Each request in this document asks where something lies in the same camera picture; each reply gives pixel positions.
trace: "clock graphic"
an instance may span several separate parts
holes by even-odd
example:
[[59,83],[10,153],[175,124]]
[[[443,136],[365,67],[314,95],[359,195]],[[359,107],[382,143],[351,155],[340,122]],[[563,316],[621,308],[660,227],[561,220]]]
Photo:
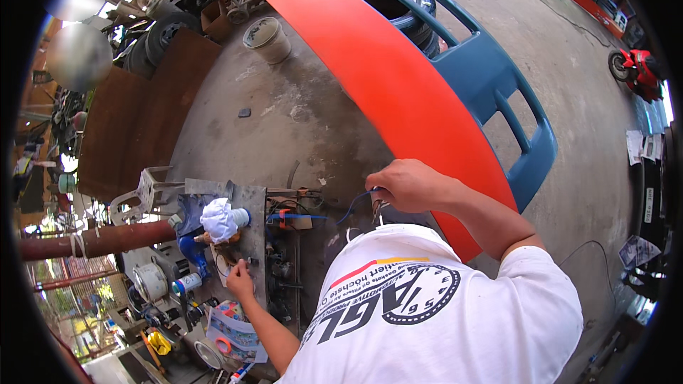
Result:
[[382,292],[382,318],[394,325],[415,325],[443,309],[460,284],[460,274],[432,263],[407,267]]

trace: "concrete floor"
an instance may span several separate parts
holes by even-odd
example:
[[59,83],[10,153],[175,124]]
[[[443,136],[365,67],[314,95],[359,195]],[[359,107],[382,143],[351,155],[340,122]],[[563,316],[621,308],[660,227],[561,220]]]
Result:
[[[555,164],[523,215],[558,263],[589,240],[607,252],[609,277],[595,244],[562,264],[577,287],[585,318],[584,335],[558,380],[572,382],[633,297],[617,284],[621,264],[616,252],[627,238],[630,217],[624,132],[636,125],[630,95],[607,68],[611,43],[617,41],[571,0],[455,1],[512,57],[557,136]],[[465,35],[443,9],[437,18],[456,36]],[[235,28],[187,116],[169,179],[283,187],[299,160],[293,187],[322,187],[327,197],[348,204],[363,192],[365,177],[393,156],[327,68],[282,22],[292,53],[274,66],[242,46],[248,24]],[[252,109],[251,117],[237,117],[243,107]],[[525,129],[533,131],[530,112],[516,111]],[[512,163],[519,150],[509,129],[491,122],[484,132],[503,165]],[[497,263],[485,255],[471,265],[496,276]],[[615,300],[608,278],[617,291]]]

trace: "white plastic stool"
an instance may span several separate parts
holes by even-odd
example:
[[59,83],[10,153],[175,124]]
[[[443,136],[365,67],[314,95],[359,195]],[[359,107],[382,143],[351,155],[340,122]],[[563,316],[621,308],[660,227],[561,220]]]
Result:
[[[140,173],[140,183],[137,185],[137,189],[122,194],[111,201],[111,221],[114,222],[115,226],[124,226],[127,224],[125,220],[135,216],[142,217],[142,214],[149,213],[153,208],[164,205],[165,203],[162,202],[154,203],[154,197],[157,193],[163,192],[166,189],[185,187],[185,183],[162,183],[152,176],[153,172],[162,172],[170,169],[173,169],[173,166],[146,167]],[[140,204],[136,207],[131,207],[126,212],[119,212],[119,205],[132,198],[140,199]]]

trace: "red machine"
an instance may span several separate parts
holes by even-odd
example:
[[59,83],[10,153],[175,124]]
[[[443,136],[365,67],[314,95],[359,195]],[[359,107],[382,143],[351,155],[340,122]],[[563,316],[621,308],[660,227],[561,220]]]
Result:
[[648,103],[662,99],[659,64],[649,51],[615,49],[609,53],[608,64],[616,80],[626,82],[629,89]]

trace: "stacked tires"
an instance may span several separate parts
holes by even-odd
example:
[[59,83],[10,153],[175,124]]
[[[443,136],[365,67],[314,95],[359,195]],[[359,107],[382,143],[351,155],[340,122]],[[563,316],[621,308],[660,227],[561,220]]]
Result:
[[[421,19],[398,0],[364,0],[401,30],[428,58],[439,54],[439,37]],[[422,9],[436,15],[434,0],[413,0]]]
[[152,29],[145,32],[132,46],[124,60],[124,69],[147,80],[152,79],[166,49],[181,27],[201,33],[200,21],[189,13],[174,12],[160,18]]

